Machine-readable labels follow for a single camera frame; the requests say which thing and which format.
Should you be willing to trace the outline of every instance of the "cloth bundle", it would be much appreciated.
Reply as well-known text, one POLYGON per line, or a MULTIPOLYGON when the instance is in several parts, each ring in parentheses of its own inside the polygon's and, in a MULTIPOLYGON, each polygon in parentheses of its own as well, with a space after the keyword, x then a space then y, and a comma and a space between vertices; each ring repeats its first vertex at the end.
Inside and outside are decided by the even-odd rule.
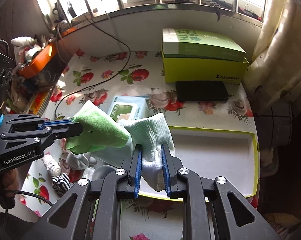
POLYGON ((48 173, 52 177, 57 177, 61 173, 61 167, 58 165, 57 161, 50 154, 44 155, 42 158, 43 164, 46 167, 48 173))
POLYGON ((83 132, 79 136, 66 140, 66 149, 74 154, 93 152, 108 146, 124 147, 129 139, 129 133, 104 111, 87 101, 72 118, 79 122, 83 132))
POLYGON ((175 156, 172 135, 163 113, 149 118, 128 120, 124 127, 131 134, 133 144, 142 146, 141 175, 154 190, 162 191, 165 188, 162 144, 167 143, 170 154, 175 156))
POLYGON ((59 196, 63 196, 70 189, 69 177, 66 173, 52 177, 52 187, 59 196))
MULTIPOLYGON (((134 146, 141 144, 143 178, 154 190, 164 189, 161 145, 167 143, 172 156, 175 156, 175 149, 169 127, 162 113, 149 118, 127 120, 122 127, 91 101, 87 101, 74 115, 72 121, 79 122, 83 126, 83 132, 79 136, 66 140, 66 149, 75 154, 69 154, 67 157, 66 162, 70 166, 82 170, 93 166, 93 156, 90 152, 97 151, 94 156, 109 155, 108 157, 111 156, 109 163, 118 167, 119 162, 111 163, 111 159, 115 159, 116 156, 110 154, 108 150, 111 150, 112 147, 124 147, 121 152, 129 157, 134 146)), ((118 159, 122 159, 121 152, 117 151, 118 159)))

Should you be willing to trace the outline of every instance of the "black and white striped fabric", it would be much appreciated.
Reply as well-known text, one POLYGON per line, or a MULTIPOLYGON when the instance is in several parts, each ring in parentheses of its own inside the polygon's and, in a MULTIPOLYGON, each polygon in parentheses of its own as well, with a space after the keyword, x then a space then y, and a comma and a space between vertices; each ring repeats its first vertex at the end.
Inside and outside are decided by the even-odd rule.
POLYGON ((63 196, 70 189, 69 177, 66 173, 52 177, 52 187, 59 196, 63 196))

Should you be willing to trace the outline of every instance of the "gray bowl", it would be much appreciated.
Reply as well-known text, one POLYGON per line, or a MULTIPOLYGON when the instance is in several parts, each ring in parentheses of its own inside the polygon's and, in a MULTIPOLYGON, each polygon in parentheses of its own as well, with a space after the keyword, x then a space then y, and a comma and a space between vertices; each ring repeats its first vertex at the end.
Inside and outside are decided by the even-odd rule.
POLYGON ((92 181, 93 180, 98 180, 98 179, 103 179, 105 178, 109 173, 112 171, 117 170, 117 168, 110 166, 110 165, 102 165, 99 166, 94 173, 92 174, 92 181))

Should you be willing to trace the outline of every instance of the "table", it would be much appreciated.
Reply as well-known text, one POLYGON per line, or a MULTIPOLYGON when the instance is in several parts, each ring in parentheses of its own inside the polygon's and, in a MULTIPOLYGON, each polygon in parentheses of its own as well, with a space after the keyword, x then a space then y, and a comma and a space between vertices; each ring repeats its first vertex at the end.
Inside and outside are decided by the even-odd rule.
MULTIPOLYGON (((65 95, 113 77, 123 68, 127 57, 128 53, 123 52, 96 58, 78 50, 58 81, 45 117, 54 119, 56 106, 65 95)), ((99 86, 69 96, 61 102, 56 114, 57 119, 71 118, 87 100, 91 100, 107 112, 115 95, 149 95, 149 115, 163 112, 168 125, 247 131, 257 135, 252 110, 243 86, 225 86, 231 95, 227 103, 178 102, 175 84, 164 82, 160 52, 138 51, 131 53, 129 63, 119 75, 99 86)), ((80 178, 81 172, 73 171, 65 163, 68 152, 64 149, 64 140, 56 140, 44 152, 50 153, 60 162, 62 171, 69 174, 71 181, 80 178)), ((41 160, 32 163, 22 190, 41 194, 52 203, 59 199, 41 160)), ((259 184, 257 194, 249 198, 254 207, 257 207, 258 192, 259 184)), ((49 209, 49 205, 32 197, 21 197, 20 201, 39 216, 49 209)), ((182 214, 182 205, 177 202, 146 197, 123 202, 121 239, 179 240, 182 237, 182 214)))

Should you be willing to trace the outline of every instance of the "light green towel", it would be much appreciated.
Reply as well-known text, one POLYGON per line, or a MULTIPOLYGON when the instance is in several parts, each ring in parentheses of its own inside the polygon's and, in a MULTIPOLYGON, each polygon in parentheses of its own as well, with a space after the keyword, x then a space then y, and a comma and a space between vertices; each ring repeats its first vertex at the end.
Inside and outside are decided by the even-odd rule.
POLYGON ((66 140, 66 149, 74 154, 99 151, 108 146, 121 148, 129 139, 129 132, 91 101, 84 104, 72 121, 83 126, 81 135, 66 140))

